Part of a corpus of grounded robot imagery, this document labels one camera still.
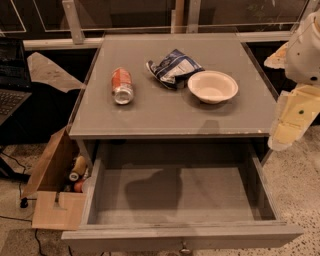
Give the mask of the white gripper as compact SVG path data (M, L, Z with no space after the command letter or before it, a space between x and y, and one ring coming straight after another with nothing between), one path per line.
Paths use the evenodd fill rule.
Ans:
M282 151L301 139L320 113L320 9L309 14L264 65L285 68L287 78L301 83L291 92L282 91L277 100L268 146Z

